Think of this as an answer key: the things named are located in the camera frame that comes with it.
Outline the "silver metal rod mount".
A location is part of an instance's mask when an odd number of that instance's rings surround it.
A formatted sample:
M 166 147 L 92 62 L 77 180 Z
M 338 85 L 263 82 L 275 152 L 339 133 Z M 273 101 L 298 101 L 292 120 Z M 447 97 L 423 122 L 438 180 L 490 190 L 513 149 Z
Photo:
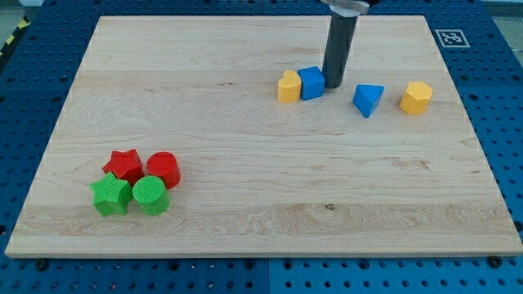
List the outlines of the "silver metal rod mount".
M 327 4 L 333 13 L 342 17 L 355 17 L 368 13 L 370 4 L 358 0 L 320 0 Z

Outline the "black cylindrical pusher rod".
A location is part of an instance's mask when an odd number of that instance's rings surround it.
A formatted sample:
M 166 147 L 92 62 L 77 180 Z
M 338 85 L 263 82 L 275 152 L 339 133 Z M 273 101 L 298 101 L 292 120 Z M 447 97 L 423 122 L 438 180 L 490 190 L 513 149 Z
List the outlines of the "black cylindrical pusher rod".
M 331 15 L 322 65 L 326 88 L 338 88 L 342 84 L 357 19 L 357 16 L 341 16 L 335 12 Z

